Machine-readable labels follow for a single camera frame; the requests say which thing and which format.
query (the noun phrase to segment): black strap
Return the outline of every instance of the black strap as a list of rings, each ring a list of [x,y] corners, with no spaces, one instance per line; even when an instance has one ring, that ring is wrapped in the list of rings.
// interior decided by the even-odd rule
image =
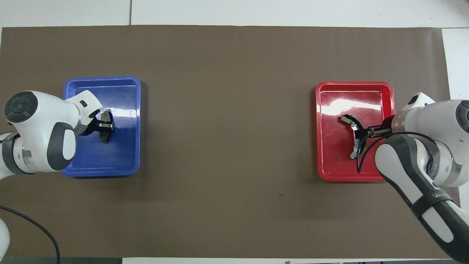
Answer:
[[[20,134],[18,132],[13,132],[9,134],[6,138],[2,140],[2,145],[1,145],[1,153],[3,157],[3,162],[5,163],[6,167],[14,174],[32,174],[32,173],[26,173],[20,168],[15,163],[14,157],[13,157],[13,144],[15,142],[15,139],[19,138]]]
[[[422,197],[420,197],[410,209],[414,213],[414,215],[420,219],[422,214],[424,214],[428,209],[430,209],[436,203],[441,201],[452,201],[453,199],[449,194],[441,189],[435,189],[430,192],[427,192]]]

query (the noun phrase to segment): tray rim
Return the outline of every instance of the tray rim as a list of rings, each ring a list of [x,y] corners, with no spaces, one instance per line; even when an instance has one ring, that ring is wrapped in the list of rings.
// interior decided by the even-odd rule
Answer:
[[[137,170],[140,168],[140,134],[141,134],[141,122],[140,122],[140,109],[141,109],[141,83],[140,80],[131,75],[125,75],[125,76],[104,76],[104,77],[75,77],[75,78],[70,78],[68,79],[63,87],[63,99],[67,99],[73,95],[76,95],[76,93],[71,93],[71,91],[76,91],[76,89],[69,89],[70,85],[74,82],[80,82],[80,81],[107,81],[107,80],[133,80],[135,81],[136,84],[136,110],[138,111],[138,114],[136,116],[136,144],[135,144],[135,151],[136,151],[136,157],[135,157],[135,165],[132,168],[129,169],[119,169],[119,173],[115,173],[115,169],[105,169],[102,168],[103,171],[94,171],[94,172],[83,172],[83,171],[76,171],[75,169],[72,169],[72,171],[66,171],[65,168],[61,170],[61,173],[67,177],[77,177],[77,178],[88,178],[88,177],[123,177],[123,176],[129,176],[137,172]]]
[[[373,181],[384,181],[383,177],[380,175],[377,176],[371,176],[371,177],[352,177],[350,175],[352,174],[357,174],[357,173],[346,173],[344,176],[338,176],[338,177],[331,177],[327,173],[324,173],[323,170],[323,164],[322,164],[322,156],[323,156],[323,151],[322,151],[322,137],[319,135],[321,134],[322,131],[322,124],[320,122],[321,118],[321,110],[320,110],[320,105],[321,105],[321,97],[320,94],[322,92],[322,89],[326,85],[344,85],[344,86],[350,86],[350,85],[364,85],[364,86],[376,86],[376,85],[383,85],[389,90],[389,100],[390,100],[390,107],[391,107],[391,115],[395,115],[395,106],[394,106],[394,89],[393,87],[384,81],[325,81],[321,82],[316,86],[315,93],[312,93],[313,96],[316,97],[316,140],[317,140],[317,152],[318,152],[318,172],[319,175],[321,176],[322,179],[326,181],[342,181],[342,182],[357,182],[357,181],[362,181],[362,182],[373,182]]]

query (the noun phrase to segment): plastic tray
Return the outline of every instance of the plastic tray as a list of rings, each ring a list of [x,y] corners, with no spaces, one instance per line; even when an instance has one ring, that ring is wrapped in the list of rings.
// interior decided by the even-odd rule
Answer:
[[[383,181],[374,162],[376,148],[366,155],[362,172],[356,172],[356,161],[350,159],[353,131],[339,121],[343,114],[354,115],[365,127],[381,124],[395,114],[393,88],[385,82],[323,82],[316,87],[320,176],[328,181]]]
[[[84,90],[111,110],[115,128],[108,144],[99,139],[99,132],[77,136],[75,157],[62,174],[110,177],[135,173],[140,166],[140,81],[134,76],[72,78],[64,85],[63,98]]]

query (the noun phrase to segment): black cable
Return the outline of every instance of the black cable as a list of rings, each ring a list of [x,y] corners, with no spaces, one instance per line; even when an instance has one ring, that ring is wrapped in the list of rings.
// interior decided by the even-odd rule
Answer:
[[[5,206],[1,206],[0,205],[0,209],[2,210],[5,210],[5,211],[8,211],[10,213],[13,213],[13,214],[16,214],[17,216],[23,218],[23,219],[26,219],[28,220],[29,222],[31,222],[33,225],[37,226],[40,230],[42,230],[51,240],[52,240],[52,243],[54,243],[54,247],[55,247],[55,254],[57,255],[57,264],[60,264],[60,250],[59,250],[59,245],[57,244],[57,241],[55,240],[55,238],[51,235],[51,233],[49,233],[49,231],[47,229],[45,229],[42,225],[40,225],[38,222],[34,221],[33,219],[27,217],[26,215],[20,213],[20,212],[17,212],[13,209],[10,209],[8,207],[5,207]]]
[[[421,134],[421,133],[417,133],[417,132],[410,132],[410,131],[403,131],[403,132],[394,132],[394,133],[391,133],[391,134],[387,134],[387,135],[384,135],[380,138],[378,138],[375,142],[371,143],[369,147],[366,148],[365,152],[363,153],[363,157],[362,159],[360,160],[360,164],[358,164],[358,154],[359,154],[359,150],[362,148],[362,145],[363,143],[366,141],[367,138],[373,136],[373,133],[370,133],[368,135],[366,135],[363,139],[360,140],[360,143],[358,144],[358,148],[357,148],[357,155],[356,155],[356,172],[360,173],[362,171],[362,165],[363,165],[363,161],[365,160],[365,157],[366,157],[366,154],[368,153],[368,151],[374,146],[376,145],[376,143],[378,143],[380,140],[383,140],[383,139],[387,139],[389,138],[390,136],[393,136],[393,135],[399,135],[399,134],[410,134],[410,135],[416,135],[416,136],[421,136],[421,137],[424,137],[428,140],[430,140],[430,142],[432,142],[433,144],[436,145],[436,142],[430,138],[429,136],[427,135],[424,135],[424,134]],[[430,164],[433,163],[433,157],[430,155]]]

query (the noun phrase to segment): blue tray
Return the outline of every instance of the blue tray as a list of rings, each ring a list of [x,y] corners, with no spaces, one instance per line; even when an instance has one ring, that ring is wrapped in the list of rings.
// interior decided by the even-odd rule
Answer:
[[[114,131],[108,144],[99,132],[76,137],[76,154],[62,170],[69,177],[110,177],[134,174],[140,166],[140,81],[134,76],[72,78],[63,88],[63,99],[84,90],[92,92],[110,109]]]

